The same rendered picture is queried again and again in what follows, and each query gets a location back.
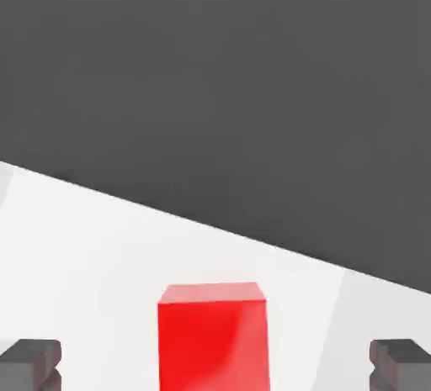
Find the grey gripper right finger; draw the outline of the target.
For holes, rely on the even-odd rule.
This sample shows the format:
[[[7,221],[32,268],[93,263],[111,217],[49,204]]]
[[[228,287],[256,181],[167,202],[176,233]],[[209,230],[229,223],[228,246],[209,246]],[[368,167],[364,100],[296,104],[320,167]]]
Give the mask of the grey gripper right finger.
[[[411,339],[370,343],[370,391],[431,391],[431,354]]]

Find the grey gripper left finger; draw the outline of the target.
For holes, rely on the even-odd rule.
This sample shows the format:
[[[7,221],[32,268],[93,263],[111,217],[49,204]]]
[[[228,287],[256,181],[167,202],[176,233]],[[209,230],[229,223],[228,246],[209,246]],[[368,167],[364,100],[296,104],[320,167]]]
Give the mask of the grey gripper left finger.
[[[19,339],[0,354],[0,391],[61,391],[58,340]]]

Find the small red cube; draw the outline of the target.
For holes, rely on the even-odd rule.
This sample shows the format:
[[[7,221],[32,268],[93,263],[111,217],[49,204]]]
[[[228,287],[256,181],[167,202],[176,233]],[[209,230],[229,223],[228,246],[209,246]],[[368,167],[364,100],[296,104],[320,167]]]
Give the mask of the small red cube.
[[[270,391],[256,283],[171,284],[157,303],[159,391]]]

